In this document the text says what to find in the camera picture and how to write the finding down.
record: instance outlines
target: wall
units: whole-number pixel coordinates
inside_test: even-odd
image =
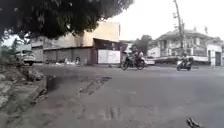
[[[21,51],[21,50],[31,50],[31,44],[27,44],[27,45],[19,45],[16,50],[17,51]]]
[[[201,62],[208,61],[208,57],[201,57],[201,56],[188,56],[188,57],[192,57],[194,59],[194,61],[201,61]]]
[[[74,37],[72,34],[51,40],[44,44],[44,49],[67,48],[67,47],[89,47],[93,46],[93,38],[119,42],[120,25],[113,22],[99,22],[99,26],[93,32],[85,32],[83,35]]]
[[[98,50],[98,64],[120,64],[121,52],[115,50]]]
[[[148,56],[152,56],[153,58],[160,57],[160,48],[155,47],[155,48],[148,50]]]
[[[222,53],[222,66],[224,66],[224,53]]]
[[[69,61],[75,61],[76,57],[81,59],[81,63],[91,63],[92,48],[83,49],[55,49],[44,50],[44,61],[59,61],[68,59]]]
[[[45,40],[45,37],[39,37],[39,38],[31,39],[30,43],[32,47],[40,47],[40,46],[43,46],[44,40]]]
[[[219,45],[215,45],[215,44],[208,44],[207,45],[207,54],[208,51],[211,51],[211,66],[215,66],[216,63],[216,55],[215,52],[221,52],[222,53],[222,47]]]
[[[113,22],[99,22],[93,32],[85,32],[83,46],[93,46],[93,38],[119,42],[120,24]]]

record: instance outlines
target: utility pole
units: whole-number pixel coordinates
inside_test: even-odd
[[[174,17],[174,18],[177,18],[178,19],[178,28],[179,28],[179,38],[180,38],[180,43],[181,43],[181,54],[183,55],[185,53],[185,50],[184,50],[184,24],[183,24],[183,21],[181,21],[181,17],[180,17],[180,12],[179,12],[179,7],[178,7],[178,4],[177,4],[177,0],[174,0],[173,1],[175,3],[175,6],[176,6],[176,9],[177,9],[177,16]]]
[[[3,71],[3,62],[2,62],[2,42],[0,42],[0,72]]]

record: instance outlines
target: roof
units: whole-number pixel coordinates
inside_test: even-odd
[[[44,51],[56,51],[56,50],[66,50],[66,49],[92,49],[93,46],[86,47],[60,47],[60,48],[44,48]]]
[[[202,33],[199,33],[197,31],[194,31],[194,30],[187,30],[185,29],[184,30],[184,34],[186,36],[192,36],[192,37],[202,37],[202,38],[211,38],[210,36],[208,35],[205,35],[205,34],[202,34]],[[163,35],[161,35],[159,38],[157,38],[156,40],[163,40],[163,39],[166,39],[166,38],[177,38],[179,36],[179,30],[174,30],[174,31],[169,31]]]
[[[124,44],[134,44],[135,40],[120,40],[120,43]]]
[[[119,42],[116,42],[116,41],[105,40],[105,39],[99,39],[99,38],[93,38],[93,40],[96,41],[96,42],[119,43]]]

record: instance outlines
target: white building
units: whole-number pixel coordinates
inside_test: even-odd
[[[212,66],[222,65],[222,41],[193,30],[184,31],[183,48],[187,56],[195,62],[210,62]],[[178,30],[163,34],[149,44],[148,56],[155,59],[177,58],[181,56]]]
[[[58,40],[49,40],[44,37],[32,39],[32,50],[39,62],[59,61],[68,59],[74,61],[77,57],[88,60],[88,63],[97,63],[98,53],[95,53],[100,42],[115,46],[119,43],[120,24],[114,22],[99,22],[99,26],[92,32],[73,36],[68,34]]]

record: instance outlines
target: sidewalk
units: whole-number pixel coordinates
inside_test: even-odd
[[[176,68],[177,65],[154,65],[154,66],[151,66],[151,67],[161,67],[161,68],[166,68],[166,67],[170,67],[170,68]],[[223,66],[192,66],[192,69],[224,69]]]

